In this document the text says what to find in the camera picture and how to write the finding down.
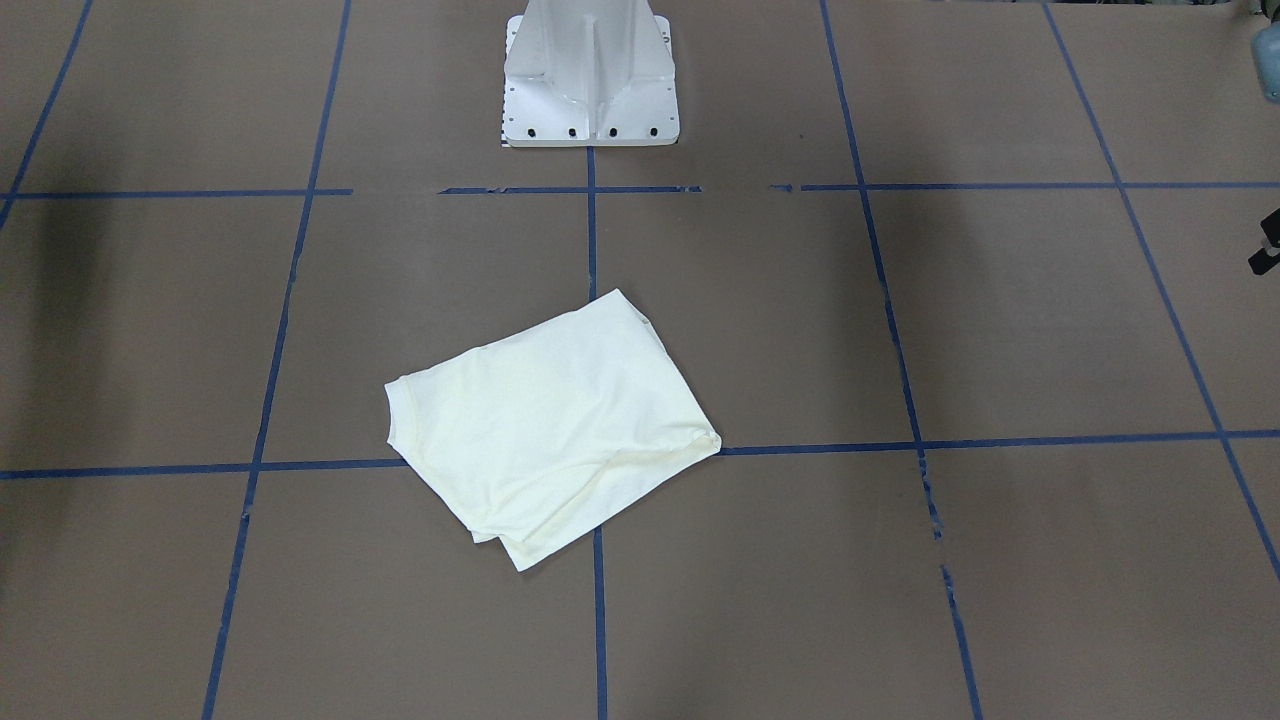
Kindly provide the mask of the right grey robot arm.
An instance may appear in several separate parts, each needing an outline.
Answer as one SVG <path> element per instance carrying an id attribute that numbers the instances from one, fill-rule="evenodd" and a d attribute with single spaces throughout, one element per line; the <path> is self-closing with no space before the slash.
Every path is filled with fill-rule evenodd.
<path id="1" fill-rule="evenodd" d="M 1251 41 L 1256 74 L 1263 99 L 1279 105 L 1279 23 L 1260 31 Z M 1279 209 L 1271 211 L 1260 222 L 1263 232 L 1261 249 L 1251 255 L 1248 263 L 1256 275 L 1265 275 L 1279 264 Z"/>

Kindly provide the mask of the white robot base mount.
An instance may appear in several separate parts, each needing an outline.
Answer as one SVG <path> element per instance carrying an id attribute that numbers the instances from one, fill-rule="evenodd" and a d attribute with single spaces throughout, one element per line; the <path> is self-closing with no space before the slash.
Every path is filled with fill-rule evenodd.
<path id="1" fill-rule="evenodd" d="M 678 142 L 671 24 L 648 1 L 530 1 L 506 22 L 503 69 L 506 147 Z"/>

